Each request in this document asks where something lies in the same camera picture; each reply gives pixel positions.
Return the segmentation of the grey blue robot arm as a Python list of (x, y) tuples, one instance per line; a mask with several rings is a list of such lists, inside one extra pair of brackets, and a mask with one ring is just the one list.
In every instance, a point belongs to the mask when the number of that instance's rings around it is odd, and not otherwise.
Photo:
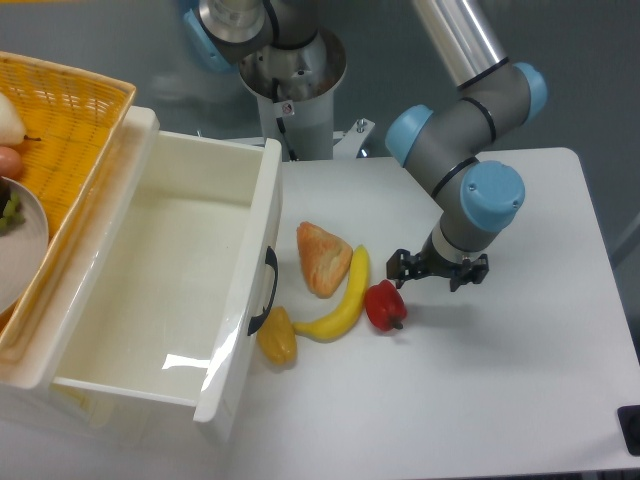
[[(499, 137), (531, 121), (548, 90), (531, 65), (512, 63), (474, 1), (413, 5), (459, 100), (435, 112), (417, 105), (389, 127), (391, 156), (439, 205), (442, 214), (418, 253), (396, 251), (386, 276), (396, 285), (442, 277), (452, 289), (478, 284), (489, 270), (487, 247), (514, 219), (525, 198), (511, 167), (480, 161)], [(329, 102), (346, 70), (344, 49), (324, 29), (314, 1), (195, 1), (185, 29), (214, 71), (237, 70), (261, 111), (265, 138), (288, 161), (333, 155), (333, 121), (312, 115)]]

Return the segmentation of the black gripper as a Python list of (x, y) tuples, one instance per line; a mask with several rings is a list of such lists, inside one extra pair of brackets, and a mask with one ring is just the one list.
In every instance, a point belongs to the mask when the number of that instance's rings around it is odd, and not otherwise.
[(386, 262), (386, 278), (396, 289), (401, 289), (410, 280), (436, 276), (448, 278), (450, 291), (456, 292), (469, 283), (481, 284), (488, 273), (487, 254), (481, 254), (473, 261), (465, 257), (460, 264), (445, 259), (432, 244), (427, 244), (417, 254), (398, 249)]

